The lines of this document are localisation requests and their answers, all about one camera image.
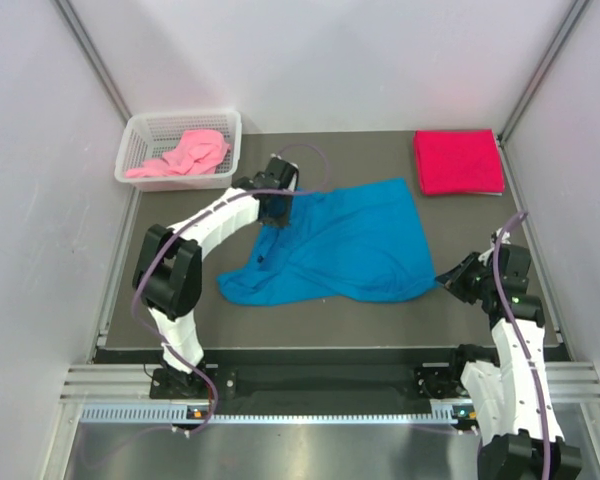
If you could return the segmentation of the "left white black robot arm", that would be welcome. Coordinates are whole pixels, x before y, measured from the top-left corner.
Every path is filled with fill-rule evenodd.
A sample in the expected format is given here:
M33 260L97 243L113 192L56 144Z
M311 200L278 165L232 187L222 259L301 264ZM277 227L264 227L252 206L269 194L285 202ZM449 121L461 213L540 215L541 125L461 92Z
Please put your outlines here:
M210 393L194 309L202 293L203 261L240 229L259 222L289 224L299 169L274 155L267 168L243 177L209 206L165 227L151 226L134 271L132 311L148 308L163 349L153 374L154 398L195 398Z

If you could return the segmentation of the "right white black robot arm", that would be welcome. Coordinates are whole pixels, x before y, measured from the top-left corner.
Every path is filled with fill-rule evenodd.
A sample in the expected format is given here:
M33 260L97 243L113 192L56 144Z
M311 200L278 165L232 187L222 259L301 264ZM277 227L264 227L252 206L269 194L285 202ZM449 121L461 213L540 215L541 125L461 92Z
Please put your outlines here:
M504 244L472 252L436 281L458 300L479 303L495 346L462 344L447 367L420 366L415 383L429 399L469 398L472 413L460 426L481 436L481 479L575 479L582 454L570 446L555 417L544 359L542 301L528 294L531 255Z

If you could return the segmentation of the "blue t shirt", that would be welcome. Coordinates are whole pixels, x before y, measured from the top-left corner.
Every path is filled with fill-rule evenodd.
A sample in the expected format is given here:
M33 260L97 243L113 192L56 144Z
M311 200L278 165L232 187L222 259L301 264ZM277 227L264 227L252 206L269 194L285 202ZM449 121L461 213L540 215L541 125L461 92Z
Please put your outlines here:
M343 296L399 303L436 286L411 193L390 179L295 198L288 226L264 226L246 264L217 278L224 298L277 306Z

